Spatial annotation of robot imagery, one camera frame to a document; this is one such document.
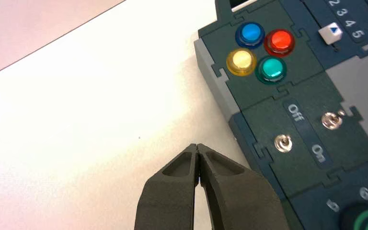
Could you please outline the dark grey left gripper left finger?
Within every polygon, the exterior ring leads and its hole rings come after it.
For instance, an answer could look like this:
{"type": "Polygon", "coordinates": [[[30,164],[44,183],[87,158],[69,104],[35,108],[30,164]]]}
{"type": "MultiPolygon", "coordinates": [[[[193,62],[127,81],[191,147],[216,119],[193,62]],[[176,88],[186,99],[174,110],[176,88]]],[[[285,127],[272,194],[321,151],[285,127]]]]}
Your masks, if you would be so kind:
{"type": "Polygon", "coordinates": [[[192,230],[199,153],[190,144],[151,176],[138,201],[136,230],[192,230]]]}

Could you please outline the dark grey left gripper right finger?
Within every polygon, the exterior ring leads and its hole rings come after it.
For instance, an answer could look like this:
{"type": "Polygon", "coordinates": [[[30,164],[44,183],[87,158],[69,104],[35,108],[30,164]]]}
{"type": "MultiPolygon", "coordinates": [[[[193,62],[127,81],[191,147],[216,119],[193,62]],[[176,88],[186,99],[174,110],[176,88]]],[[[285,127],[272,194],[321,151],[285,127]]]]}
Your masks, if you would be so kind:
{"type": "Polygon", "coordinates": [[[198,144],[200,182],[214,230],[287,230],[281,201],[268,180],[198,144]]]}

